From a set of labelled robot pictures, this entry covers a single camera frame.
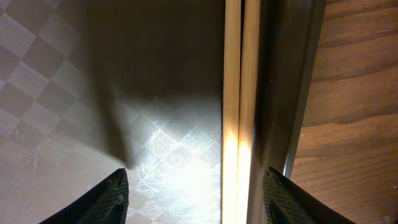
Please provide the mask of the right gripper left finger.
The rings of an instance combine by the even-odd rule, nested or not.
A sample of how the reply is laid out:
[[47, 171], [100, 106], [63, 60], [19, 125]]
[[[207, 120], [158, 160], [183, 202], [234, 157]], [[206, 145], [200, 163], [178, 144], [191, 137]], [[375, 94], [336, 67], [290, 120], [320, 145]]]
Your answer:
[[120, 168], [40, 224], [125, 224], [128, 205], [128, 177]]

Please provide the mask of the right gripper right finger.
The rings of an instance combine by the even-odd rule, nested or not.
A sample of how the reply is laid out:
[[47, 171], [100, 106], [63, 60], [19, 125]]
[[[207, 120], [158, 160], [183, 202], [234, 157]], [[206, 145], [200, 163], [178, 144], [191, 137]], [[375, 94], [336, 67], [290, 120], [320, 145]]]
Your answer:
[[264, 208], [267, 223], [272, 224], [353, 224], [301, 189], [273, 167], [264, 176]]

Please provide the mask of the wooden chopstick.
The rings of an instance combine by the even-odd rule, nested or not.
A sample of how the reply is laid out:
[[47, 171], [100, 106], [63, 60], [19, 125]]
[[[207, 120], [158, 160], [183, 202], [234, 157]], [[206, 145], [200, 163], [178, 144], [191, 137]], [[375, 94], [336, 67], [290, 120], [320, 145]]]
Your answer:
[[236, 223], [244, 224], [248, 217], [249, 179], [254, 137], [259, 26], [261, 1], [246, 0], [244, 5], [241, 81], [239, 100], [238, 174]]
[[236, 222], [240, 65], [241, 0], [226, 0], [222, 116], [222, 224]]

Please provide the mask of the brown serving tray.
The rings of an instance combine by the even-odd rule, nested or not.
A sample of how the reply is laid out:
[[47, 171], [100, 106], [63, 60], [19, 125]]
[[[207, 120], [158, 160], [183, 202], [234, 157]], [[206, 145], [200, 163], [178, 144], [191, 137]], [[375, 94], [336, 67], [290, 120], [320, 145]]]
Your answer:
[[1, 222], [38, 223], [125, 167], [130, 223], [237, 223], [224, 1], [2, 1]]

